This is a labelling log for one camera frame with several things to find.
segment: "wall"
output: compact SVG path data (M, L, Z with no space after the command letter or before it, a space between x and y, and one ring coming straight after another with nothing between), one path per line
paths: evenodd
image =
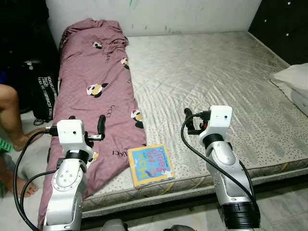
M70 24L117 20L126 36L248 30L261 0L46 0L58 44Z

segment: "pink blanket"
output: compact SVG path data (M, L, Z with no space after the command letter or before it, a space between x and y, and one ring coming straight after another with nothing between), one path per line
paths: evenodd
M86 173L92 195L128 167L127 150L145 145L142 115L134 99L125 47L127 38L116 21L87 19L69 26L60 50L61 87L54 105L53 124L71 115L82 119L85 131L97 133L100 115L106 116L106 138L94 143L93 161ZM51 141L47 170L63 157L58 138ZM52 193L52 175L44 181L39 207L39 227Z

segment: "book cover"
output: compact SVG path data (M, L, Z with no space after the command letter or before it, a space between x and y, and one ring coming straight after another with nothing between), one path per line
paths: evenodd
M135 187L174 178L164 144L129 149L128 159Z

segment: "black cable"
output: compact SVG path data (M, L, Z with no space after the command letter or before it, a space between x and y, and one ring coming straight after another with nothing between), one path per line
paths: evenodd
M18 195L17 195L17 173L18 173L18 167L19 164L21 162L21 159L23 158L25 151L27 150L27 147L29 146L29 144L32 142L32 140L39 134L45 134L46 131L38 131L37 133L33 134L30 139L27 141L25 147L23 148L23 150L21 151L18 160L16 162L16 166L14 169L14 176L13 176L13 194L14 194L14 201L15 201L15 205L17 208L18 213L20 214L20 216L22 217L22 219L24 220L24 222L34 231L39 231L39 229L32 224L32 222L27 218L27 216L22 212L21 208L20 208L20 203L18 201Z
M244 173L248 179L248 182L249 182L249 188L250 188L250 191L251 191L251 195L254 197L254 199L256 199L256 196L255 196L255 192L254 192L254 187L252 185L252 181L251 181L251 178L250 178L250 175L245 167L245 165L241 162L240 160L240 165L242 166L243 170L244 170Z
M37 174L37 175L31 177L31 178L27 181L27 183L24 185L23 190L22 190L21 195L20 195L20 208L21 208L21 210L22 210L22 212L23 212L24 215L26 215L25 210L24 210L24 198L25 198L25 193L26 193L26 189L27 189L28 185L29 185L34 179L36 179L36 178L38 178L38 177L41 177L41 176L44 176L44 175L48 175L48 174L55 173L56 171L57 171L57 170L39 173L39 174Z
M182 124L181 127L181 138L184 142L184 144L190 149L192 150L195 154L197 154L200 158L202 158L203 160L205 160L207 163L209 163L212 167L214 167L215 169L217 169L219 172L221 172L223 175L225 175L226 177L228 177L230 180L232 180L237 186L239 186L249 197L249 199L252 201L252 203L254 203L257 211L259 211L259 207L257 205L257 202L255 200L255 198L252 196L252 194L247 190L247 188L245 188L237 179L235 179L233 176L231 176L229 173L227 173L225 170L223 170L222 168L220 168L218 165L216 165L213 161L211 161L210 159L208 159L207 157L205 157L204 155L202 155L200 152L198 152L197 150L195 150L193 147L191 147L187 141L185 140L184 137L184 128L185 125L187 123L187 121L189 121L191 118L193 117L199 117L200 114L194 114L194 115L190 115Z

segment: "person's foot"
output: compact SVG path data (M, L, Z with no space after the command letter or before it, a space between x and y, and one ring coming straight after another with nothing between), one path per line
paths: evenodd
M7 179L8 180L6 182L4 182L3 184L11 193L13 193L13 173L12 172L8 172ZM23 180L23 179L17 177L17 194L18 194L18 197L20 197L21 191L23 190L23 187L26 183L27 183L26 180ZM37 190L38 190L37 186L33 183L30 183L27 187L25 197L29 197L29 196L33 195L35 193L35 191L37 191Z
M38 129L35 129L33 130L32 132L29 132L28 134L26 135L23 135L22 137L12 141L13 142L13 148L16 150L16 151L21 151L24 146L26 145L27 141L30 139L30 137L34 134L34 133L37 133L38 131L44 131L45 128L38 128ZM36 141L38 138L40 138L43 134L39 134L37 135L33 140L32 142Z

